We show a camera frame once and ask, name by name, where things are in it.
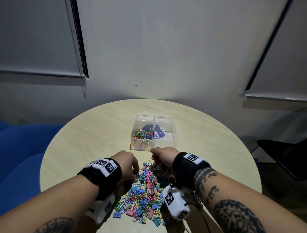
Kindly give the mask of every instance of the person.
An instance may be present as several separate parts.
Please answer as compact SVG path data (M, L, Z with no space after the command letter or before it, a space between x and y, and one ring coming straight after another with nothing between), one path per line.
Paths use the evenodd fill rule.
M159 164L164 173L175 174L180 185L195 190L225 232L307 232L307 224L297 216L261 193L214 170L208 162L202 161L193 167L184 159L187 153L172 147L154 148L151 152L155 164ZM192 155L189 158L193 161L198 157ZM99 182L114 189L124 181L137 181L135 172L139 171L139 166L132 153L120 151L107 161L113 164L107 168L112 170L107 177L96 174L99 170L93 171L91 163L78 175L1 216L0 232L70 232L95 200L112 192Z

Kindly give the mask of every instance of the black chair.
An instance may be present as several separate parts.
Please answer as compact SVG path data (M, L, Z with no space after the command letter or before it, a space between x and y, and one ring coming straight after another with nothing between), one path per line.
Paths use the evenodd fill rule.
M307 180L307 139L291 144L259 140L258 145L296 180Z

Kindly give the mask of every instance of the table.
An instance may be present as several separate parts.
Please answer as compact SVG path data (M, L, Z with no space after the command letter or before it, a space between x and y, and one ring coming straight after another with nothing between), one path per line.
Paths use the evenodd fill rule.
M115 101L92 108L68 122L49 144L40 171L44 191L74 175L98 158L110 157L118 151L130 151L130 134L138 112L171 115L178 132L179 151L190 152L209 161L217 171L261 192L256 164L241 140L219 121L191 107L163 100L131 99ZM151 159L150 152L131 151L139 161ZM200 214L190 214L189 232L197 232L189 221L204 222ZM208 220L210 229L220 231ZM110 217L98 232L166 232L153 222L134 223L123 215Z

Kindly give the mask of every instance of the plastic box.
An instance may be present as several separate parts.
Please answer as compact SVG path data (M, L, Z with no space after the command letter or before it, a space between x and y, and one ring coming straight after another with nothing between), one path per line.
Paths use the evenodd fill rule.
M150 130L152 139L134 138L137 129ZM165 114L138 113L131 132L130 149L150 151L155 147L174 147L178 143L175 124L171 116Z

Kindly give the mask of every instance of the black wristband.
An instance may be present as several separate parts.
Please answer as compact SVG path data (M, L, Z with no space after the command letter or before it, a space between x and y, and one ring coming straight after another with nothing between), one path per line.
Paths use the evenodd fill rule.
M122 177L122 170L118 162L111 158L97 160L89 164L90 166L85 166L77 175L83 175L90 182L99 186L99 194L96 200L103 201L115 189Z
M210 168L210 164L193 155L190 154L187 158L184 158L185 155L188 153L186 152L180 152L174 159L173 162L173 172L175 175L175 186L178 187L179 189L182 188L182 186L185 186L189 189L194 189L194 176L196 172L199 169L202 168Z

